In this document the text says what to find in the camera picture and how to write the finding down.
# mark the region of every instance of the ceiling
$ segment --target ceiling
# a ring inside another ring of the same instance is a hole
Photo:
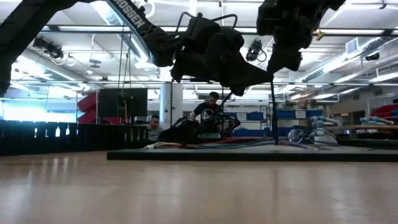
[[[18,5],[18,0],[0,0],[0,21],[3,21],[8,14],[10,14]],[[219,7],[219,1],[212,0],[149,0],[155,6],[152,8],[151,4],[145,4],[147,14],[152,14],[149,20],[157,26],[176,26],[178,19],[182,12],[188,11],[191,13],[202,12],[205,17],[214,18],[226,14],[238,15],[238,27],[255,27],[257,9],[262,1],[258,0],[224,0],[223,7]],[[387,7],[381,7],[382,0],[347,0],[346,4],[342,6],[339,11],[328,11],[322,22],[322,28],[336,28],[336,29],[393,29],[398,26],[398,1],[386,0]],[[100,11],[108,11],[109,7],[105,2],[95,2],[93,4],[77,3],[73,7],[60,11],[53,16],[48,22],[50,25],[70,25],[70,26],[106,26],[109,25],[103,19],[103,14]],[[182,26],[186,26],[188,19],[184,17]],[[232,19],[225,19],[224,26],[231,26]],[[14,88],[24,87],[32,91],[34,87],[48,88],[46,85],[24,84],[24,80],[93,80],[98,81],[107,78],[111,81],[119,79],[129,81],[170,81],[169,75],[170,68],[156,68],[150,63],[140,62],[135,59],[133,54],[128,54],[128,46],[122,43],[121,38],[116,34],[69,34],[69,33],[51,33],[39,34],[44,39],[62,46],[62,50],[72,56],[74,59],[64,57],[63,60],[50,61],[50,57],[43,54],[41,51],[33,48],[30,44],[27,50],[21,55],[18,62],[14,65],[17,68],[22,68],[27,72],[12,74],[12,80],[20,80],[20,84],[16,83]],[[269,36],[259,37],[257,35],[243,35],[245,39],[244,47],[241,53],[245,56],[247,48],[251,43],[260,39],[264,46],[264,51],[267,52],[268,57],[272,53],[273,40]],[[297,82],[300,77],[308,74],[314,68],[319,67],[335,55],[344,52],[346,43],[354,37],[324,37],[321,40],[314,40],[308,49],[302,49],[303,61],[298,72],[291,72],[288,69],[283,69],[275,75],[275,82]],[[365,68],[372,68],[377,64],[395,57],[398,53],[397,43],[392,41],[382,47],[378,48],[381,58],[375,62],[367,62],[361,60],[360,57],[355,57],[349,63],[338,65],[335,69],[327,72],[313,79],[310,82],[335,82],[339,78],[346,77],[355,72],[364,70]],[[90,67],[92,63],[90,59],[101,61],[100,68]],[[263,69],[266,68],[267,62],[253,62],[254,65]],[[394,63],[386,65],[387,68],[383,70],[388,74],[388,66],[394,68]],[[374,78],[376,70],[372,70],[364,75],[358,75],[349,80],[352,82],[368,82]],[[384,82],[393,82],[394,79],[383,80]],[[115,88],[115,84],[95,84],[95,85],[67,85],[67,84],[50,84],[51,87],[56,89],[50,91],[51,93],[57,92],[60,89],[60,95],[73,96],[75,90],[86,90],[95,88]],[[133,84],[125,85],[124,88],[150,88],[149,96],[151,98],[159,98],[156,89],[160,89],[160,84]],[[279,93],[286,95],[305,95],[305,93],[313,93],[318,95],[328,91],[335,91],[333,88],[315,88],[314,86],[291,86],[286,90],[286,86],[277,86]],[[339,87],[339,90],[344,90],[349,87]],[[217,90],[221,92],[219,85],[209,84],[186,84],[184,90],[184,98],[192,99],[199,93],[208,93],[209,90]],[[258,85],[250,88],[247,91],[245,98],[258,99],[259,93],[267,98],[269,94],[268,85]],[[48,94],[45,91],[38,91],[41,94]]]

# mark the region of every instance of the railing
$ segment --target railing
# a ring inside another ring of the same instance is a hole
[[[147,133],[145,126],[0,120],[0,156],[134,149],[146,145]]]

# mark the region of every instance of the wooden floor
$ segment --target wooden floor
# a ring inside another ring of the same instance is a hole
[[[398,223],[398,164],[0,158],[0,223]]]

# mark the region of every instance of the platform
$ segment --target platform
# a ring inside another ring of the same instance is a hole
[[[330,150],[290,146],[258,146],[244,149],[123,149],[109,151],[108,160],[148,161],[343,161],[398,162],[398,151],[355,147]]]

